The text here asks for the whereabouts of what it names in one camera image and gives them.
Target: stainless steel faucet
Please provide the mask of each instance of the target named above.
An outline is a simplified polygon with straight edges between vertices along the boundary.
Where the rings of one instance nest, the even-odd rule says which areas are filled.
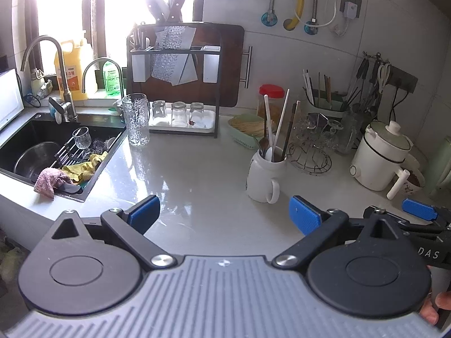
[[[61,80],[63,83],[63,91],[64,91],[64,93],[63,93],[64,103],[63,104],[57,103],[53,98],[49,98],[49,103],[62,116],[67,114],[67,117],[70,121],[76,121],[77,120],[77,111],[75,110],[74,100],[72,99],[72,93],[70,92],[69,85],[67,83],[63,49],[62,49],[60,43],[55,38],[52,38],[48,35],[41,35],[41,36],[35,38],[33,40],[33,42],[31,42],[31,44],[26,48],[26,50],[23,54],[22,65],[20,67],[20,71],[23,72],[25,70],[25,65],[26,65],[26,62],[28,61],[31,50],[33,49],[33,47],[35,45],[37,45],[42,40],[49,40],[56,46],[56,50],[58,52],[59,70],[61,71]]]
[[[125,96],[125,92],[123,89],[123,76],[122,76],[122,69],[120,68],[119,64],[112,60],[111,58],[107,58],[107,57],[100,57],[100,58],[96,58],[94,61],[92,61],[89,65],[86,66],[85,71],[83,72],[83,77],[82,77],[82,93],[84,93],[86,91],[86,73],[87,70],[89,70],[89,68],[96,64],[97,62],[102,62],[102,61],[108,61],[111,62],[112,64],[116,65],[118,72],[119,72],[119,86],[120,86],[120,98],[123,99],[123,97]]]

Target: yellow jug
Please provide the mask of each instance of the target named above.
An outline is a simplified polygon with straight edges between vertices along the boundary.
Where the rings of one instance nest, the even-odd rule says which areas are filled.
[[[72,92],[74,100],[86,100],[89,94],[94,94],[98,87],[94,69],[86,74],[86,92],[82,93],[83,71],[94,59],[92,46],[85,38],[80,41],[67,40],[61,43],[63,48],[64,64],[66,68],[67,82],[69,90]],[[55,55],[56,77],[58,78],[59,94],[63,98],[63,85],[61,71],[59,69],[58,54]]]

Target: pink cloth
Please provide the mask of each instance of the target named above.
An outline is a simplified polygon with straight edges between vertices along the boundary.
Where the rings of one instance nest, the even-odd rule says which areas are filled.
[[[72,184],[71,179],[66,173],[59,169],[46,168],[39,174],[34,185],[34,191],[53,199],[55,197],[53,188],[58,188],[64,183]]]

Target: finger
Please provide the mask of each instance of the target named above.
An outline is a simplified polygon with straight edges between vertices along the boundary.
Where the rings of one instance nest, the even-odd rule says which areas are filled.
[[[451,310],[451,291],[439,293],[435,303],[440,309]]]
[[[435,325],[438,322],[438,313],[435,311],[432,306],[431,299],[427,299],[423,304],[423,307],[420,310],[420,315],[425,319],[428,323]]]

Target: metal bowl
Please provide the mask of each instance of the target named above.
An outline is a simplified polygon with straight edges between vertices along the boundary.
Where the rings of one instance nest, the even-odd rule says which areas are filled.
[[[39,175],[42,170],[49,168],[55,161],[55,154],[61,146],[56,142],[46,141],[30,147],[17,160],[14,173],[25,178]]]

